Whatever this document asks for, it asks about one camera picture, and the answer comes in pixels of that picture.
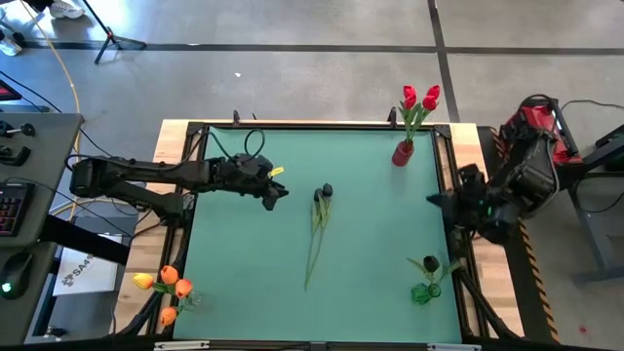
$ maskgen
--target green mat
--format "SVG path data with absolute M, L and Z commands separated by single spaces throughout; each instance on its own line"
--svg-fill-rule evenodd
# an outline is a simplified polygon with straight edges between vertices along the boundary
M 247 130 L 211 129 L 228 153 Z M 405 132 L 265 131 L 262 155 L 286 171 L 291 194 L 273 212 L 260 199 L 199 196 L 184 277 L 202 294 L 175 322 L 175 338 L 459 343 L 450 279 L 424 306 L 410 288 L 424 282 L 406 257 L 448 263 L 429 133 L 414 138 L 404 168 L 391 157 Z M 253 153 L 259 135 L 250 138 Z M 221 156 L 209 137 L 207 157 Z M 314 190 L 333 186 L 331 220 L 307 292 L 303 290 Z

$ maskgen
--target yellow sticker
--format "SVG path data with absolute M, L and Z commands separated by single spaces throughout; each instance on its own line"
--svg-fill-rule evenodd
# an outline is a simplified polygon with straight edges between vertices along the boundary
M 273 171 L 271 171 L 271 173 L 269 174 L 270 176 L 276 176 L 280 173 L 284 172 L 284 167 L 278 167 L 276 169 L 273 169 Z

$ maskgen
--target concrete floor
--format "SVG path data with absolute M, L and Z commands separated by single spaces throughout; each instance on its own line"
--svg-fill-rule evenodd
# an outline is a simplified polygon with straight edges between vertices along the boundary
M 190 52 L 178 46 L 170 47 L 175 51 L 110 51 L 99 66 L 93 65 L 97 51 L 60 50 L 78 90 L 84 129 L 121 156 L 151 159 L 163 119 L 230 118 L 236 108 L 259 119 L 383 120 L 403 85 L 414 84 L 422 92 L 443 82 L 438 54 L 399 53 L 398 48 L 440 44 L 427 0 L 93 0 L 92 5 L 118 35 L 150 44 L 395 46 L 394 53 Z M 41 38 L 19 3 L 6 8 L 9 23 L 29 38 Z M 448 47 L 624 47 L 619 0 L 441 0 L 437 8 Z M 61 42 L 105 38 L 90 17 L 51 20 L 46 13 L 38 19 Z M 448 54 L 460 121 L 497 127 L 535 93 L 561 101 L 624 104 L 624 56 L 583 54 Z M 74 110 L 50 50 L 0 57 L 0 69 L 63 111 Z M 451 106 L 443 105 L 431 120 L 448 121 L 449 111 Z M 587 149 L 624 115 L 571 105 L 565 117 L 577 144 Z M 82 151 L 96 153 L 86 141 Z M 594 208 L 621 191 L 621 184 L 612 186 L 613 193 L 595 199 Z M 592 269 L 593 262 L 570 218 L 571 203 L 561 194 L 527 224 L 562 342 L 621 349 L 624 280 L 582 287 L 571 282 L 572 274 Z

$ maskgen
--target computer mouse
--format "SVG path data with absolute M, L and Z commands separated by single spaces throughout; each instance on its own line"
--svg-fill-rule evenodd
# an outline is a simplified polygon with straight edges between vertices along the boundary
M 7 259 L 0 271 L 0 295 L 7 299 L 22 296 L 28 288 L 32 253 L 16 253 Z

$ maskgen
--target keyboard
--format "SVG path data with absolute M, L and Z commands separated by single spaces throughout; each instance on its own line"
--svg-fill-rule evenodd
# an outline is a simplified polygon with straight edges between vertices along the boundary
M 32 183 L 0 182 L 0 238 L 18 235 L 34 187 Z

